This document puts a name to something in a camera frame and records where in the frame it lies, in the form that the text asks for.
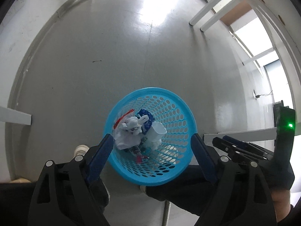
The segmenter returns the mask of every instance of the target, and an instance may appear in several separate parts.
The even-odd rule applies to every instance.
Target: person's hand
[[[290,213],[290,191],[278,189],[271,191],[277,222]]]

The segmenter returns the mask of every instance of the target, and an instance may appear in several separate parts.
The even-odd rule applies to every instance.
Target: blue trash basket
[[[138,185],[157,186],[173,180],[192,159],[190,138],[197,132],[197,126],[191,110],[179,96],[168,90],[139,89],[125,96],[111,110],[103,136],[112,134],[116,121],[130,109],[134,109],[135,114],[140,109],[148,110],[155,121],[165,126],[167,133],[156,150],[145,152],[149,159],[144,163],[137,164],[128,153],[115,147],[109,162],[123,178]]]

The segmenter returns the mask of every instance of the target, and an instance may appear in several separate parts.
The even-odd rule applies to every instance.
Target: basket rim
[[[177,104],[180,104],[181,107],[183,107],[187,114],[189,116],[186,116],[186,119],[190,119],[190,123],[189,123],[189,129],[191,130],[190,133],[197,133],[197,125],[195,122],[195,118],[192,114],[192,111],[190,110],[190,108],[187,106],[187,104],[184,102],[184,100],[182,100],[178,95],[176,95],[175,93],[163,89],[163,88],[157,88],[157,87],[148,87],[148,88],[142,88],[142,89],[138,89],[135,90],[131,93],[129,93],[128,95],[124,96],[121,100],[118,101],[118,103],[112,108],[112,110],[110,111],[107,119],[106,119],[106,123],[104,126],[104,130],[103,130],[103,136],[105,136],[107,133],[112,133],[112,123],[111,120],[114,120],[116,117],[116,114],[120,111],[120,109],[122,109],[122,107],[125,105],[125,103],[128,103],[129,101],[131,101],[133,98],[138,98],[141,97],[142,95],[164,95],[164,96],[170,96],[170,98],[177,102]],[[190,146],[190,140],[189,140],[189,145],[186,146],[187,150],[185,151],[185,155],[189,156],[190,159],[185,159],[184,161],[181,161],[181,169],[178,169],[176,172],[176,175],[170,177],[168,176],[166,179],[161,179],[160,181],[154,181],[154,182],[142,182],[141,179],[134,179],[133,177],[127,175],[127,173],[124,173],[123,169],[121,169],[115,162],[115,159],[112,155],[112,153],[110,154],[108,161],[110,162],[110,164],[112,165],[112,167],[118,172],[119,175],[121,175],[124,179],[126,179],[127,181],[130,181],[132,183],[135,184],[139,184],[139,185],[146,185],[146,186],[157,186],[157,185],[162,185],[164,183],[167,183],[171,180],[173,180],[175,177],[177,177],[178,175],[180,175],[180,173],[182,173],[186,167],[189,165],[193,152]]]

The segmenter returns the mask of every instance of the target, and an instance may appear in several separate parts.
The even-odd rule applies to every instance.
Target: silver screw
[[[255,161],[251,161],[251,166],[252,167],[257,167],[257,163]]]
[[[228,162],[229,161],[229,158],[227,156],[221,156],[221,161],[223,162]]]
[[[52,166],[52,164],[53,164],[52,161],[47,161],[47,162],[46,162],[46,167],[50,167],[50,166]]]
[[[81,161],[84,157],[82,155],[77,155],[75,161]]]

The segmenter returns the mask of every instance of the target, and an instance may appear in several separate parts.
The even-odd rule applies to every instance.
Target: white plastic cup
[[[159,141],[165,133],[167,133],[167,130],[163,124],[161,122],[154,121],[145,136],[148,141],[156,142]]]

